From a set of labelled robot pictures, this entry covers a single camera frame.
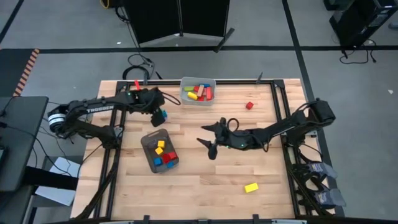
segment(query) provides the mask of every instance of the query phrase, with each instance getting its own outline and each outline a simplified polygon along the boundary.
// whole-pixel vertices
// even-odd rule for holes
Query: wire
[[[122,8],[122,7],[120,7],[121,8],[121,11],[122,11],[122,14],[123,14],[123,16],[124,16],[124,18],[127,18],[126,17],[126,14],[124,13],[124,9]],[[134,44],[134,46],[135,46],[135,48],[137,49],[137,52],[138,52],[138,54],[132,54],[132,55],[130,55],[128,58],[127,58],[127,61],[129,62],[129,64],[133,67],[133,66],[138,66],[138,67],[142,67],[142,65],[147,65],[147,66],[149,66],[149,67],[151,67],[152,68],[152,71],[150,72],[150,75],[149,75],[149,79],[151,79],[152,78],[152,75],[154,74],[154,71],[155,71],[155,62],[153,62],[151,59],[149,59],[149,58],[147,58],[147,57],[145,57],[145,56],[143,56],[142,54],[141,54],[141,48],[140,48],[140,46],[138,45],[138,43],[136,43],[136,40],[134,39],[134,37],[133,37],[133,34],[132,34],[132,32],[131,32],[131,29],[130,29],[130,25],[129,24],[127,24],[127,28],[128,28],[128,30],[129,30],[129,34],[130,34],[130,37],[131,37],[131,40],[132,40],[132,43]],[[136,56],[136,55],[139,55],[140,57],[141,57],[141,59],[144,61],[142,64],[140,64],[140,65],[134,65],[133,63],[131,63],[130,62],[130,59],[131,58],[133,58],[133,56]]]
[[[108,0],[108,5],[105,6],[104,3],[102,2],[102,0],[99,0],[99,3],[102,5],[102,7],[104,7],[105,9],[109,9],[109,0]]]
[[[168,94],[168,93],[165,93],[165,92],[162,92],[162,91],[160,91],[163,95],[166,95],[166,96],[169,96],[169,97],[171,97],[173,100],[175,100],[175,101],[172,101],[172,100],[170,100],[169,98],[167,98],[166,96],[163,96],[166,100],[169,100],[170,102],[172,102],[173,104],[175,104],[175,105],[178,105],[178,106],[180,106],[181,105],[181,102],[175,97],[175,96],[172,96],[172,95],[170,95],[170,94]]]
[[[33,153],[35,154],[35,168],[37,168],[37,153],[36,153],[35,147],[33,147],[32,149],[33,149]]]
[[[69,173],[69,168],[70,168],[71,164],[70,164],[70,162],[69,162],[69,160],[68,160],[67,154],[65,153],[64,150],[62,150],[62,148],[61,148],[61,146],[60,146],[60,143],[58,142],[58,137],[53,136],[52,134],[50,134],[50,133],[49,133],[45,128],[43,128],[42,126],[41,126],[40,128],[42,128],[42,129],[45,131],[45,133],[42,132],[42,131],[39,131],[40,133],[43,133],[43,134],[46,134],[46,135],[48,135],[48,136],[51,136],[51,137],[55,138],[55,140],[56,140],[56,142],[57,142],[58,148],[62,151],[63,156],[65,157],[65,159],[66,159],[67,162],[68,162],[68,168],[67,168],[67,171],[65,172],[65,174],[66,174],[66,173]]]
[[[307,145],[307,144],[303,144],[303,146],[307,146],[307,147],[309,147],[310,149],[312,149],[312,150],[316,151],[317,153],[319,153],[319,156],[321,157],[321,161],[323,161],[323,154],[322,154],[322,152],[320,152],[318,149],[315,149],[314,147],[309,146],[309,145]]]
[[[124,128],[123,128],[123,130],[118,134],[118,136],[116,136],[116,138],[120,137],[120,135],[121,135],[123,132],[124,132]],[[97,148],[95,148],[90,154],[88,154],[87,157],[85,157],[85,158],[83,159],[83,162],[81,162],[81,165],[80,165],[80,167],[79,167],[79,169],[78,169],[78,171],[77,171],[77,176],[78,176],[78,177],[79,177],[79,175],[80,175],[80,168],[83,166],[83,164],[85,163],[85,161],[86,161],[92,154],[94,154],[94,152],[97,151],[97,149],[99,149],[101,146],[102,146],[102,144],[100,144],[100,145],[99,145]]]
[[[250,136],[250,137],[254,138],[254,140],[256,140],[257,143],[258,143],[259,145],[261,145],[262,150],[264,150],[264,152],[268,152],[268,149],[269,149],[269,141],[272,139],[271,137],[268,137],[267,147],[265,148],[264,143],[262,143],[262,141],[261,141],[259,138],[257,138],[257,136],[255,136],[255,135],[253,135],[253,134],[251,134],[251,133],[238,135],[238,134],[235,134],[234,131],[231,131],[231,129],[229,128],[229,123],[230,123],[231,121],[235,121],[235,122],[236,122],[236,129],[235,129],[234,131],[237,131],[238,128],[239,128],[239,121],[238,121],[238,119],[236,119],[236,118],[231,118],[231,119],[229,119],[228,122],[226,123],[226,129],[227,129],[227,131],[229,131],[233,136],[236,136],[236,137],[239,137],[239,138],[241,138],[241,137],[247,137],[247,136]]]
[[[55,104],[55,105],[61,105],[61,103],[56,103],[56,102],[51,102],[51,101],[49,101],[48,103],[52,103],[52,104]]]
[[[372,41],[373,44],[374,44],[374,46],[377,46],[377,43],[376,43],[374,40],[371,40],[371,39],[368,39],[368,40]],[[343,61],[343,58],[346,58],[346,56],[348,57],[348,56],[352,55],[353,53],[355,53],[356,50],[353,50],[351,53],[347,54],[346,56],[345,56],[345,55],[341,56],[341,57],[339,58],[339,61],[340,61],[341,63],[345,64],[345,65],[352,65],[352,64],[362,65],[362,64],[368,63],[368,62],[369,62],[369,50],[366,48],[365,44],[363,44],[362,46],[364,47],[364,49],[365,49],[365,51],[366,51],[366,61],[364,61],[364,62],[344,62],[344,61]],[[373,63],[376,63],[377,60],[374,59],[374,57],[373,57],[373,50],[371,50],[370,56],[371,56],[371,58],[372,58]]]
[[[46,156],[47,159],[55,166],[55,168],[57,168],[58,170],[60,170],[60,171],[62,171],[62,172],[64,172],[64,173],[66,173],[66,174],[68,174],[69,176],[72,176],[72,175],[70,175],[69,172],[67,172],[67,171],[65,171],[65,170],[62,170],[62,169],[60,169],[57,165],[55,165],[55,163],[50,159],[50,156],[49,156],[49,155],[46,153],[46,151],[44,150],[43,144],[40,142],[40,140],[39,140],[36,136],[34,136],[34,135],[33,135],[32,133],[30,133],[30,132],[27,132],[27,131],[22,130],[22,129],[19,129],[19,128],[12,127],[12,126],[10,126],[10,125],[7,125],[7,127],[8,127],[8,128],[11,128],[11,129],[15,129],[15,130],[20,131],[20,132],[23,132],[23,133],[26,133],[26,134],[32,136],[34,139],[36,139],[36,141],[40,144],[40,147],[42,148],[42,150],[43,150],[45,156]]]
[[[5,105],[5,107],[0,111],[0,117],[6,115],[6,109],[7,109],[8,105],[10,104],[10,102],[12,101],[12,99],[17,98],[17,97],[20,97],[20,96],[13,96],[13,97],[11,97],[11,98],[8,100],[8,102],[7,102],[7,104]]]
[[[81,165],[79,167],[79,169],[77,170],[77,177],[79,178],[80,176],[80,169],[83,166],[83,164],[85,163],[85,161],[95,152],[97,151],[97,149],[99,149],[102,146],[102,144],[100,144],[96,149],[94,149],[94,151],[92,151],[90,154],[88,154],[88,156],[86,158],[83,159],[83,162],[81,162]]]

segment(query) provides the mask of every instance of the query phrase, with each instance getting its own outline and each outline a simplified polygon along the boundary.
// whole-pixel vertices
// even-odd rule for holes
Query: black clamp
[[[87,99],[82,100],[82,102],[83,102],[83,106],[85,108],[87,108],[88,107]]]
[[[149,215],[144,215],[144,219],[142,220],[142,224],[149,224]]]
[[[259,77],[256,80],[256,84],[261,84],[261,78],[262,78],[263,72],[260,73]]]
[[[259,214],[253,214],[253,224],[260,224]]]

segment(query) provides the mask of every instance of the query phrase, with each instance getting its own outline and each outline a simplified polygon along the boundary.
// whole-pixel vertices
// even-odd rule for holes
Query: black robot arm
[[[158,88],[119,92],[113,97],[94,100],[71,101],[56,107],[48,113],[50,130],[60,138],[79,134],[83,138],[98,138],[106,149],[117,147],[117,133],[110,126],[95,126],[79,117],[85,114],[126,109],[129,113],[152,114],[151,123],[159,126],[164,123],[160,106],[165,103],[163,93]]]
[[[305,109],[308,109],[308,116],[304,113]],[[225,118],[221,118],[219,122],[213,125],[202,126],[203,129],[215,133],[214,143],[199,138],[197,140],[209,149],[209,159],[216,159],[217,145],[243,151],[249,149],[267,151],[269,141],[282,133],[286,133],[288,144],[301,145],[306,133],[328,126],[335,119],[336,117],[328,102],[316,100],[302,105],[290,117],[266,128],[238,130],[239,121],[237,119],[232,118],[227,122]],[[229,128],[231,121],[237,122],[234,131]]]

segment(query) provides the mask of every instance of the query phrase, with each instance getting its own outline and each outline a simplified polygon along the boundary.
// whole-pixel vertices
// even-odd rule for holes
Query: wooden table
[[[284,81],[290,111],[294,111],[305,102],[303,88],[299,79]],[[113,96],[116,82],[102,81],[98,96]],[[179,98],[179,86],[159,88]],[[280,91],[278,99],[284,117]],[[249,101],[254,103],[251,110],[245,108]],[[260,218],[294,217],[280,137],[271,141],[267,153],[262,149],[219,147],[214,161],[209,160],[207,149],[196,140],[214,140],[214,134],[200,126],[214,124],[222,116],[237,118],[240,129],[265,128],[275,123],[270,85],[218,85],[211,107],[176,106],[166,101],[162,108],[169,118],[158,128],[150,124],[150,115],[127,116],[112,220],[142,220],[144,215],[150,215],[151,220],[250,219],[253,214]],[[96,113],[92,123],[107,125],[110,114]],[[180,164],[164,174],[153,174],[140,140],[160,128],[169,132]],[[306,143],[318,147],[315,138],[307,138]],[[98,145],[99,140],[89,140],[85,156]],[[309,148],[303,146],[301,150],[310,159],[320,159]],[[104,150],[98,149],[83,164],[71,217],[77,216],[96,192],[103,155]],[[253,182],[259,184],[259,190],[245,193],[244,186]],[[106,200],[101,215],[105,214],[105,207]]]

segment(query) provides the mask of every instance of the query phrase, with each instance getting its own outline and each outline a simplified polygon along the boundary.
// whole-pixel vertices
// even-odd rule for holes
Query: gray container
[[[186,86],[195,86],[199,84],[209,84],[212,90],[213,97],[210,101],[196,101],[187,96],[187,91],[184,91]],[[183,104],[186,105],[198,105],[198,106],[211,106],[216,98],[216,80],[211,78],[193,78],[183,77],[180,84],[180,97]]]

